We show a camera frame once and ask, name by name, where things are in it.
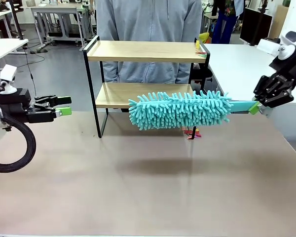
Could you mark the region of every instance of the gray hoodie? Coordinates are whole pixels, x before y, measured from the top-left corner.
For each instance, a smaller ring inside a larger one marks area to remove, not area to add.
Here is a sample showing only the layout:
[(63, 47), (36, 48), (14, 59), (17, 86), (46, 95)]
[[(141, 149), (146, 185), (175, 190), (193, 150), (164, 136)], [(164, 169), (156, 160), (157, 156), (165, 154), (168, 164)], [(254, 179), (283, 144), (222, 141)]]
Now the gray hoodie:
[[(98, 0), (98, 34), (101, 40), (194, 42), (201, 15), (200, 0)], [(190, 66), (103, 63), (107, 82), (188, 83)]]

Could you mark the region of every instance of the red object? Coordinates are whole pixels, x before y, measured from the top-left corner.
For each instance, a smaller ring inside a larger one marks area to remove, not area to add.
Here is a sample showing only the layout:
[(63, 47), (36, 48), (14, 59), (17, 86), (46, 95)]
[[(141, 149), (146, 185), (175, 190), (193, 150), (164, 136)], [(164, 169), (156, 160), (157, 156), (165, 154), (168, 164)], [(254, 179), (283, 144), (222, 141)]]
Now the red object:
[[(185, 130), (184, 131), (184, 134), (189, 135), (189, 137), (187, 139), (188, 140), (191, 140), (192, 139), (193, 131), (192, 130)], [(198, 137), (202, 137), (202, 135), (199, 133), (199, 131), (196, 131), (195, 132), (195, 138), (198, 138)]]

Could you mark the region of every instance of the gray floor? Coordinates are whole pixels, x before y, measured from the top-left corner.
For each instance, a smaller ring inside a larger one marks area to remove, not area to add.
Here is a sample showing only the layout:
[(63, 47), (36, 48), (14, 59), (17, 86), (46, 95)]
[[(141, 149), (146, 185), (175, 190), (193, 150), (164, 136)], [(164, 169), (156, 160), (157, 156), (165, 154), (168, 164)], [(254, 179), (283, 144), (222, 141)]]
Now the gray floor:
[[(29, 47), (32, 50), (36, 49), (39, 40), (33, 25), (22, 25), (24, 37), (30, 40)], [(231, 43), (242, 43), (239, 40), (238, 34), (233, 34)], [(39, 63), (30, 64), (30, 70), (34, 77), (34, 82), (37, 89), (37, 95), (51, 95), (57, 96), (71, 96), (72, 97), (72, 109), (74, 111), (91, 111), (92, 103), (89, 92), (89, 86), (87, 81), (87, 75), (83, 60), (82, 52), (79, 52), (79, 47), (75, 44), (58, 44), (57, 46), (48, 46), (47, 53), (40, 53), (39, 56), (45, 58), (44, 61)], [(21, 66), (26, 64), (25, 55), (7, 55), (4, 57), (7, 64), (13, 66)], [(0, 60), (0, 67), (4, 66), (4, 60)], [(29, 63), (42, 60), (36, 54), (29, 54)], [(90, 62), (91, 74), (93, 79), (93, 87), (95, 94), (98, 93), (101, 87), (101, 76), (99, 64), (96, 62)], [(34, 96), (33, 82), (30, 77), (29, 68), (23, 66), (18, 68), (16, 75), (16, 87), (24, 87), (30, 90), (30, 93)], [(206, 90), (215, 90), (217, 82), (214, 79), (213, 82), (207, 82)], [(296, 142), (292, 142), (291, 145), (296, 149)]]

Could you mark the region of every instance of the black monitor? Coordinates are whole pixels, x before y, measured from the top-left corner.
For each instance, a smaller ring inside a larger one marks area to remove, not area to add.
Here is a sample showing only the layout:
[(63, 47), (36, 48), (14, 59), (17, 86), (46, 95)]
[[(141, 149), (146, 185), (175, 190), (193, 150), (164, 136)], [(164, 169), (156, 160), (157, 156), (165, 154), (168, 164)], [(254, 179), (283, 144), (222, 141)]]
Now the black monitor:
[(246, 8), (244, 12), (240, 38), (251, 45), (256, 45), (261, 39), (267, 38), (270, 31), (272, 17), (263, 14), (257, 37), (255, 40), (253, 39), (258, 26), (260, 15), (260, 12), (251, 10), (249, 8)]

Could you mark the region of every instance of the shelf board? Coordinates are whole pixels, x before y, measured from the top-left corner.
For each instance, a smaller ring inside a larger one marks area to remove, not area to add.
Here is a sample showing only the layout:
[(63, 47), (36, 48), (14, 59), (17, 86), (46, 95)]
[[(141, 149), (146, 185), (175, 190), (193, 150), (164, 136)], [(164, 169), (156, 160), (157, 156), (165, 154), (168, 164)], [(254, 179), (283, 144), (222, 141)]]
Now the shelf board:
[(99, 40), (88, 52), (90, 61), (205, 63), (186, 42)]
[(128, 99), (139, 101), (138, 95), (149, 92), (193, 93), (190, 84), (103, 83), (96, 99), (97, 108), (128, 109)]

